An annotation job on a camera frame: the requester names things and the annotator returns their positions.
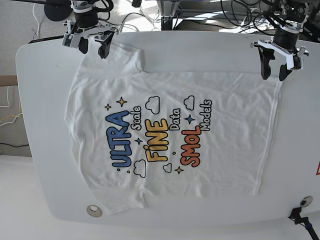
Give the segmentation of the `white printed T-shirt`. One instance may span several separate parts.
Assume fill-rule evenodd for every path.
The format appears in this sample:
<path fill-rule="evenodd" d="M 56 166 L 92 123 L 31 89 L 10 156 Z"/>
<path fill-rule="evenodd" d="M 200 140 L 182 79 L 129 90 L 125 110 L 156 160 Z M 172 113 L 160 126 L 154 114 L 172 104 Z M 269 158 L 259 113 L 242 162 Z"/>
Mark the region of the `white printed T-shirt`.
<path fill-rule="evenodd" d="M 85 184 L 112 215 L 145 195 L 256 195 L 277 124 L 282 83 L 243 72 L 145 72 L 121 43 L 91 40 L 64 119 Z"/>

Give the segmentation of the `black round stand base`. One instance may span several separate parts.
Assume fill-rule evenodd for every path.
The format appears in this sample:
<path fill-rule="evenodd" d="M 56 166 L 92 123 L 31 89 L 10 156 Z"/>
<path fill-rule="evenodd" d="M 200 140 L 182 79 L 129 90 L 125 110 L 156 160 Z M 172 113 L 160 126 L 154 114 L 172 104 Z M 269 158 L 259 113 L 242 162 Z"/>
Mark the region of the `black round stand base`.
<path fill-rule="evenodd" d="M 71 15 L 72 11 L 70 0 L 45 1 L 45 16 L 53 22 L 59 22 L 67 19 Z"/>

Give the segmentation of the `right metal table grommet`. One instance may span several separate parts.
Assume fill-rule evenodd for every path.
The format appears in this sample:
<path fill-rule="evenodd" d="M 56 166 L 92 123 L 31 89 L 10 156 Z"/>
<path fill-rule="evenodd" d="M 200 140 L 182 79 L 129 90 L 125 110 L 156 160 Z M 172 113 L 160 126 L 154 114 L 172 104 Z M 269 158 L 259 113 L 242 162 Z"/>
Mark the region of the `right metal table grommet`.
<path fill-rule="evenodd" d="M 311 195 L 308 195 L 300 201 L 300 207 L 305 208 L 309 206 L 312 202 L 313 202 L 313 197 Z"/>

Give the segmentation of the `metal table grommet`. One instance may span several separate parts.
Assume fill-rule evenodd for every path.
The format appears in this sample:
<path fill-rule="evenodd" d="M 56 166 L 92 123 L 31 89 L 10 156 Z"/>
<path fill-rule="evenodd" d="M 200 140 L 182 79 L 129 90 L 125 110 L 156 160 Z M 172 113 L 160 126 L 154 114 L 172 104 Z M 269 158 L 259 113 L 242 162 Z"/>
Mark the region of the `metal table grommet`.
<path fill-rule="evenodd" d="M 309 206 L 312 202 L 313 202 L 313 197 L 311 195 L 308 195 L 300 201 L 300 207 L 305 208 Z"/>
<path fill-rule="evenodd" d="M 102 209 L 96 205 L 88 205 L 86 212 L 93 218 L 100 218 L 103 215 Z"/>

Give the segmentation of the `left metal table grommet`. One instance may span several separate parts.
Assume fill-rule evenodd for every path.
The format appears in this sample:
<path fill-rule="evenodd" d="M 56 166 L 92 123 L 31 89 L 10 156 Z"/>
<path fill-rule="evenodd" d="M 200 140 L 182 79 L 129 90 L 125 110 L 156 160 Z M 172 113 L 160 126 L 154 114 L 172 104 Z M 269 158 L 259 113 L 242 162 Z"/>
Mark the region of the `left metal table grommet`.
<path fill-rule="evenodd" d="M 103 215 L 102 209 L 96 205 L 88 205 L 86 212 L 93 218 L 100 218 Z"/>

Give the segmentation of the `aluminium frame post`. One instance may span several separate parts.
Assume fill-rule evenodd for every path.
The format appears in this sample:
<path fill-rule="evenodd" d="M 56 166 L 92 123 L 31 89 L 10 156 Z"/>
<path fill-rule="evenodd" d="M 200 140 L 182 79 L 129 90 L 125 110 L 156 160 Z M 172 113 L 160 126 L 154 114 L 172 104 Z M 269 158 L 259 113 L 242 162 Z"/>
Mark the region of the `aluminium frame post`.
<path fill-rule="evenodd" d="M 159 15 L 161 17 L 161 30 L 171 31 L 173 19 L 180 5 L 179 0 L 157 0 Z"/>

